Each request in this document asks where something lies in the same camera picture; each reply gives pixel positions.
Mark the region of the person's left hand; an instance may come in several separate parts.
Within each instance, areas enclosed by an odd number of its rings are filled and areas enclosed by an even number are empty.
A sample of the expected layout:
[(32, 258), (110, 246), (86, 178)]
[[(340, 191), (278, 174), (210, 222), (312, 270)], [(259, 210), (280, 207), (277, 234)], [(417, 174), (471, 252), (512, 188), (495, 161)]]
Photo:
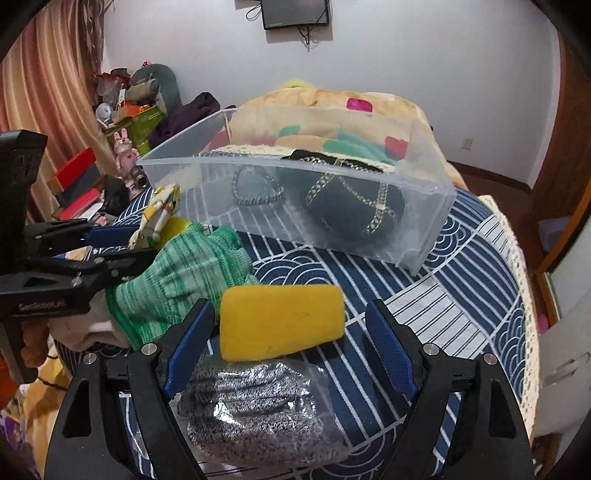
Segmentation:
[(21, 356), (28, 368), (41, 366), (48, 357), (49, 328), (47, 319), (30, 319), (21, 324), (24, 346)]

